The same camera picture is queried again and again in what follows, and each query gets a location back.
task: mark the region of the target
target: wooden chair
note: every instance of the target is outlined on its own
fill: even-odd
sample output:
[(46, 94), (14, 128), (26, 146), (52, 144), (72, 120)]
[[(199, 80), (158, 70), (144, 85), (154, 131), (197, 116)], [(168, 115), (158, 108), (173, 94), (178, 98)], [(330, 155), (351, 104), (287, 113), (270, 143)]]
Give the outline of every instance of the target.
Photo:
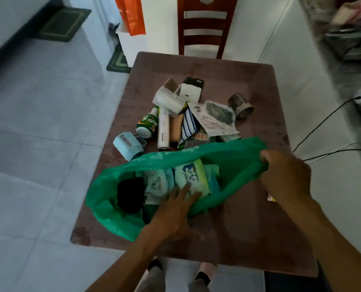
[[(178, 39), (179, 55), (184, 55), (185, 45), (218, 45), (217, 58), (221, 59), (224, 52), (229, 28), (237, 0), (213, 0), (204, 4), (203, 0), (178, 0)], [(224, 11), (226, 19), (218, 18), (184, 18), (185, 11)], [(184, 35), (185, 29), (219, 29), (221, 36), (209, 34)]]

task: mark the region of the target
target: green doormat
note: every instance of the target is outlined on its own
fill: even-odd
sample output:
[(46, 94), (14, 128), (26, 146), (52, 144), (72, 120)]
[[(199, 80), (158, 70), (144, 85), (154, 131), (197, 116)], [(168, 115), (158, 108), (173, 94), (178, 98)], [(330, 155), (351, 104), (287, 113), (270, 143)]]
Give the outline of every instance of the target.
[(128, 67), (126, 62), (126, 57), (122, 52), (121, 44), (118, 44), (115, 47), (114, 54), (111, 57), (106, 70), (109, 72), (118, 72), (118, 73), (130, 73), (132, 68)]
[(69, 42), (90, 12), (90, 9), (62, 8), (34, 35), (34, 38)]

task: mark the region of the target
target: table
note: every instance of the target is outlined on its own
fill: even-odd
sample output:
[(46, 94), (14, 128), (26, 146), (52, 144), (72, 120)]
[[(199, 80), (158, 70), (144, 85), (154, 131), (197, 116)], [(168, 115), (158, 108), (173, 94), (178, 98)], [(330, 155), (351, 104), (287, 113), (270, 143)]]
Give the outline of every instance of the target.
[[(270, 149), (290, 152), (271, 65), (140, 52), (93, 179), (105, 168), (126, 162), (113, 140), (121, 132), (135, 131), (138, 120), (152, 109), (158, 88), (170, 77), (180, 84), (187, 76), (205, 81), (199, 102), (210, 99), (226, 105), (228, 98), (241, 92), (247, 84), (251, 91), (247, 100), (255, 110), (247, 120), (236, 123), (237, 130), (242, 137), (260, 137)], [(148, 141), (146, 150), (156, 151), (154, 139)], [(244, 185), (223, 205), (193, 217), (189, 224), (205, 236), (204, 241), (183, 239), (166, 243), (157, 255), (301, 276), (318, 274), (310, 246), (281, 207), (267, 201), (266, 190), (258, 180)], [(100, 225), (85, 204), (71, 242), (119, 250), (125, 250), (130, 244)]]

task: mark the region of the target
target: blue and white striped towel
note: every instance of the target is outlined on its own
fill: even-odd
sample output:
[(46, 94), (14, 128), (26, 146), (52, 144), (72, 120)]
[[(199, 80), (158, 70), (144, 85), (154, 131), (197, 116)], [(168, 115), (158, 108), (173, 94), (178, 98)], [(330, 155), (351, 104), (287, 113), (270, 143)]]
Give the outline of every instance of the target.
[(197, 132), (197, 128), (195, 126), (193, 113), (188, 108), (184, 113), (182, 133), (180, 134), (179, 144), (185, 142), (186, 139), (192, 136), (195, 132)]

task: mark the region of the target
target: green plastic bag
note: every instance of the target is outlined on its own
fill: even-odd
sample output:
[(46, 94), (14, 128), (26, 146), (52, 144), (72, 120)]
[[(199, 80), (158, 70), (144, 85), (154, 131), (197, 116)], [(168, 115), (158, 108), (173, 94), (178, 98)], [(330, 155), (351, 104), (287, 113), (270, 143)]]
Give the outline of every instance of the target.
[[(221, 193), (199, 199), (191, 208), (189, 216), (207, 211), (220, 205), (247, 182), (257, 179), (267, 165), (259, 158), (265, 144), (257, 137), (230, 142), (203, 144), (175, 152), (152, 152), (113, 168), (105, 169), (93, 181), (88, 190), (86, 205), (91, 208), (97, 220), (115, 235), (134, 241), (145, 226), (142, 211), (126, 214), (116, 210), (109, 199), (117, 201), (117, 186), (122, 180), (133, 177), (133, 172), (166, 169), (201, 159), (204, 164), (217, 164), (220, 168)], [(157, 206), (146, 206), (151, 215)]]

